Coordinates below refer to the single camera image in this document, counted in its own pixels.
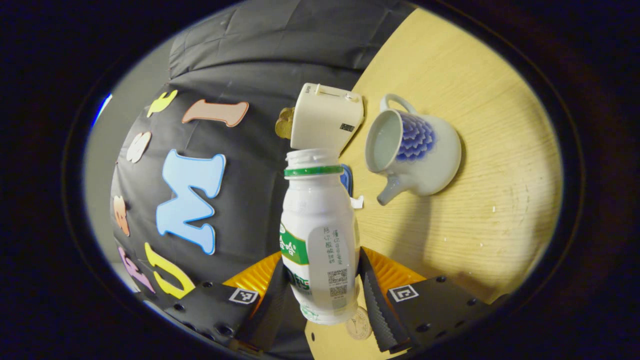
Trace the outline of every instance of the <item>green bottle label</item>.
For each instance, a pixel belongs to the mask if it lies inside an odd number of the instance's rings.
[[[280,224],[280,252],[298,265],[309,264],[305,240],[293,236],[282,224]]]

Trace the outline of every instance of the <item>white plastic bottle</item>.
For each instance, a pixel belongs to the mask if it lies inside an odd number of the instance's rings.
[[[330,149],[287,154],[280,250],[291,287],[309,321],[333,325],[358,308],[355,277],[360,244],[343,169]]]

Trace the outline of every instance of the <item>blue letter m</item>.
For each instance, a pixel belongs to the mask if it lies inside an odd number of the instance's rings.
[[[162,177],[176,198],[158,205],[156,209],[156,226],[160,235],[167,232],[176,234],[198,244],[206,254],[213,254],[216,249],[213,227],[209,224],[202,227],[187,224],[214,214],[213,208],[191,188],[204,190],[210,199],[218,196],[226,162],[222,154],[211,159],[187,158],[178,155],[175,149],[167,154]]]

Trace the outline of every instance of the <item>wooden table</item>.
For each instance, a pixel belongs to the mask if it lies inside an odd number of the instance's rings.
[[[361,245],[425,277],[445,274],[486,302],[518,288],[551,239],[563,189],[554,130],[524,79],[472,35],[416,9],[353,91],[365,97],[365,120],[340,160],[353,171],[354,197],[365,197],[356,210]],[[440,193],[404,192],[383,207],[376,196],[386,179],[367,170],[364,144],[389,92],[449,121],[463,154]],[[305,332],[316,359],[390,357],[373,335],[352,340],[344,324],[309,322]]]

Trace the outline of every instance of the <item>barcode sticker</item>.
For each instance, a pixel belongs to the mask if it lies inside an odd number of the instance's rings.
[[[329,288],[329,296],[331,296],[331,297],[344,295],[346,293],[347,293],[347,286],[346,285],[336,286],[334,288]]]
[[[326,274],[329,276],[329,285],[347,282],[347,269],[329,271]]]

